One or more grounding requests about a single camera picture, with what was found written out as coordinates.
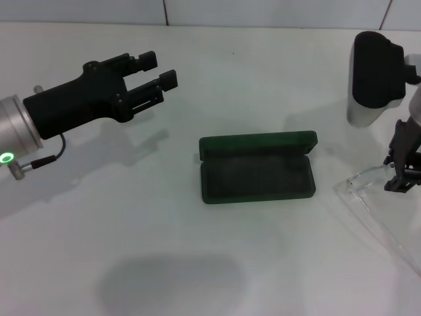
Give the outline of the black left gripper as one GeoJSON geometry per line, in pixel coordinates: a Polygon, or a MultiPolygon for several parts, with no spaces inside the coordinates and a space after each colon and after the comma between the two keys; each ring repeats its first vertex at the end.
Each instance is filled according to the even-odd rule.
{"type": "Polygon", "coordinates": [[[125,53],[103,62],[91,61],[83,66],[77,79],[27,97],[23,104],[43,139],[99,118],[128,122],[131,111],[135,115],[162,103],[163,93],[178,87],[176,71],[169,70],[127,91],[125,76],[154,68],[157,68],[154,51],[138,57],[125,53]]]}

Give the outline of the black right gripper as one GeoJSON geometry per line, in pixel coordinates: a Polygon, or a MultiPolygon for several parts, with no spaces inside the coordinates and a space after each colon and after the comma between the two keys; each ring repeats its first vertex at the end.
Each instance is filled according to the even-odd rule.
{"type": "Polygon", "coordinates": [[[395,176],[388,180],[384,190],[407,193],[414,183],[421,183],[421,126],[412,118],[406,122],[398,120],[392,139],[390,155],[385,158],[385,165],[393,165],[395,176]]]}

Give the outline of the green glasses case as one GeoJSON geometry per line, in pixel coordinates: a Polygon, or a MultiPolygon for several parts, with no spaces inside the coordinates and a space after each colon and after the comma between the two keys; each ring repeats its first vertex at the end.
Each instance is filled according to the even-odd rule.
{"type": "Polygon", "coordinates": [[[199,140],[201,196],[225,204],[311,198],[312,130],[209,136],[199,140]]]}

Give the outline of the clear white glasses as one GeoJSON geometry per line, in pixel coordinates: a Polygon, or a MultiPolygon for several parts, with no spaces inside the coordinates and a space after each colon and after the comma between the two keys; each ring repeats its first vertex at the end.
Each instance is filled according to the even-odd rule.
{"type": "Polygon", "coordinates": [[[389,165],[371,167],[334,186],[347,228],[398,267],[421,278],[421,188],[388,192],[389,165]]]}

